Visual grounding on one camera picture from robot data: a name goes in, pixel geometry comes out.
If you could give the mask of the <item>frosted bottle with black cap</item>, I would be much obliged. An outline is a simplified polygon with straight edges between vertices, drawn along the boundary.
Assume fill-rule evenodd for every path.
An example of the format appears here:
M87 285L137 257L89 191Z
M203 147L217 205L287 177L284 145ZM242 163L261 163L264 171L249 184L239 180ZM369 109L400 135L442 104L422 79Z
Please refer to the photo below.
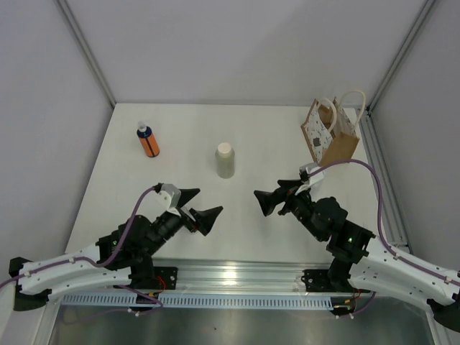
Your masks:
M216 172L220 178L228 179L235 172L235 152L228 142L218 145L215 152Z

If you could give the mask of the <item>orange blue pump bottle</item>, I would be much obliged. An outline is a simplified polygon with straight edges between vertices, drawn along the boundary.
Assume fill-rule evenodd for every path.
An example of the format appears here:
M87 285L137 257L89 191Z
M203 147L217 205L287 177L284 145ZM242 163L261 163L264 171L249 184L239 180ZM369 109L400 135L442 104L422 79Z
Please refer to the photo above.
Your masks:
M141 121L138 123L137 137L143 147L146 156L156 157L159 155L160 148L152 132L152 129Z

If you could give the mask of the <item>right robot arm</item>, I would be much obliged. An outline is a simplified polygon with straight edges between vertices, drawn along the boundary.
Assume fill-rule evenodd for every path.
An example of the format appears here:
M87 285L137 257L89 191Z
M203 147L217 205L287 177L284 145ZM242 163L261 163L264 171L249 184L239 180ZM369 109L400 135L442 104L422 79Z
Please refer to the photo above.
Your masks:
M384 242L374 232L348 220L348 213L334 197L313 201L310 188L299 180L281 180L272 192L256 190L262 213L269 216L281 205L280 215L290 213L326 243L333 256L328 284L340 292L372 291L432 313L436 322L459 331L459 276Z

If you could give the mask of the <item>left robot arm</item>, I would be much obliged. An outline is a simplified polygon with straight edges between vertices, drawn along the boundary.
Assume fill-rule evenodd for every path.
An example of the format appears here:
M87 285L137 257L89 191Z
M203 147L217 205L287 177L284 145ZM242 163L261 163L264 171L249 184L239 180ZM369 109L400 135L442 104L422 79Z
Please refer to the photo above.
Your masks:
M154 193L164 211L154 220L138 213L137 201L127 221L107 236L76 252L33 262L15 257L9 263L14 284L14 311L32 311L64 295L112 286L130 291L147 290L156 298L175 289L178 271L156 267L153 256L181 229L207 236L223 207L205 211L187 208L200 189L179 189L159 183L148 188L140 199Z

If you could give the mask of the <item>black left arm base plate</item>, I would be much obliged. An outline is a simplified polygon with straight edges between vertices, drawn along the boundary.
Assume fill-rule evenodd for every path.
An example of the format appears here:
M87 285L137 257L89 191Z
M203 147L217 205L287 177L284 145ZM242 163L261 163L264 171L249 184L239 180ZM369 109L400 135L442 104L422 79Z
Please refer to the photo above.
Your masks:
M175 290L177 278L177 267L139 268L130 274L129 287L138 290Z

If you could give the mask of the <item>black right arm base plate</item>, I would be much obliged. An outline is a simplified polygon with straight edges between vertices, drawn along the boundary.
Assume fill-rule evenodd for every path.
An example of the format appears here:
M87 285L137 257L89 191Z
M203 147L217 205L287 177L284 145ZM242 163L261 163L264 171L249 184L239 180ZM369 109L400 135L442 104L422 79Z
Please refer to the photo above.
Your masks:
M306 269L303 270L301 281L307 292L314 293L352 293L353 287L348 281L347 274L330 270Z

